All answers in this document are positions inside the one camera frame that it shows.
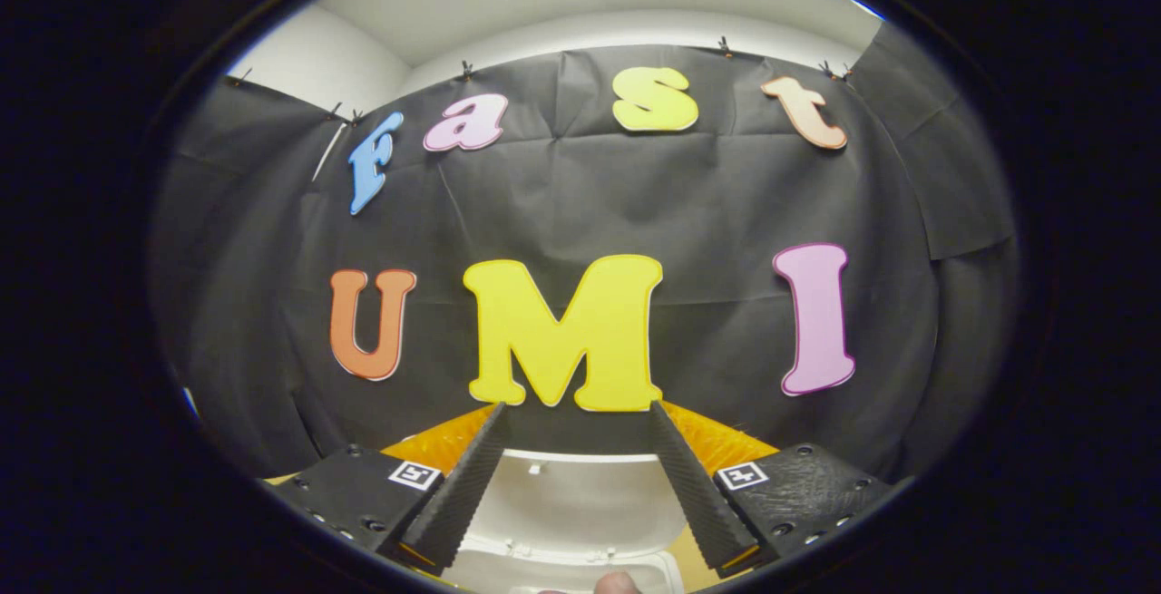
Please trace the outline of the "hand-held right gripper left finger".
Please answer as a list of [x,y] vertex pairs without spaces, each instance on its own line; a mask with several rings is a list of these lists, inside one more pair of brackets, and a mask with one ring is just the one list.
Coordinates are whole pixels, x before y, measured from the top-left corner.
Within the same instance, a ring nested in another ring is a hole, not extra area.
[[394,452],[351,444],[269,488],[340,539],[439,577],[453,565],[510,439],[506,405],[490,404]]

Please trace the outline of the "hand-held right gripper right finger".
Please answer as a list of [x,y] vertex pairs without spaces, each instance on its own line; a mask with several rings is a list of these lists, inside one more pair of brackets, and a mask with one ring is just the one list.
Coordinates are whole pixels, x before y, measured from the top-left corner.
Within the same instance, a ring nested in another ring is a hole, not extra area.
[[650,406],[650,444],[702,560],[720,577],[836,539],[896,491],[822,446],[776,449],[671,403]]

